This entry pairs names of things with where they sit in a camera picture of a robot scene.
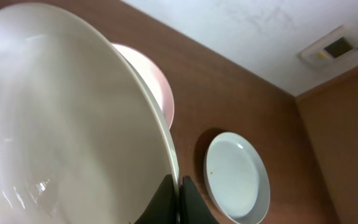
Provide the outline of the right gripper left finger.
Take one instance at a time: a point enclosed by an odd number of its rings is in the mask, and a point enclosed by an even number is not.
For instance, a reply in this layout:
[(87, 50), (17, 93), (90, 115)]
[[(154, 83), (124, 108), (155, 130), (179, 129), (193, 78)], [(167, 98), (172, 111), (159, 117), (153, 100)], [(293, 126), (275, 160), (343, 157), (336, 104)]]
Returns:
[(166, 175), (143, 214), (134, 224), (174, 224), (177, 220), (177, 200), (173, 179)]

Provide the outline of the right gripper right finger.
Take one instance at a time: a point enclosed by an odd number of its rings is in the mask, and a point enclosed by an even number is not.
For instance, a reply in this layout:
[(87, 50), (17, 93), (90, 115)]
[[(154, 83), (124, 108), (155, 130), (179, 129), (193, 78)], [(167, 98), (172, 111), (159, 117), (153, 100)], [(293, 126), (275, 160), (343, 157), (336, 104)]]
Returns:
[(190, 176), (183, 177), (180, 187), (180, 223), (219, 224)]

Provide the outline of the light blue plate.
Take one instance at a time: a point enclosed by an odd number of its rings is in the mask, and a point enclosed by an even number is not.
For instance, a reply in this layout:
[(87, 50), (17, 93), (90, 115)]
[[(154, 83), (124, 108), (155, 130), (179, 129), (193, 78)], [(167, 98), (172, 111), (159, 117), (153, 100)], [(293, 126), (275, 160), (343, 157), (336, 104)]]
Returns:
[(204, 182), (219, 211), (234, 223), (259, 224), (270, 205), (270, 182), (255, 147), (225, 132), (210, 143), (204, 157)]

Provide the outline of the white plate bottom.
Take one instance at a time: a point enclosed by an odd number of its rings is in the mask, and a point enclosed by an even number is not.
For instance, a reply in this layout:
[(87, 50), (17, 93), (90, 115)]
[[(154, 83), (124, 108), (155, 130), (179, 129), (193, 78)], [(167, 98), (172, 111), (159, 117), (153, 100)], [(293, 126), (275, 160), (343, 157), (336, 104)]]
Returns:
[(178, 162), (158, 103), (98, 30), (0, 9), (0, 223), (135, 223)]

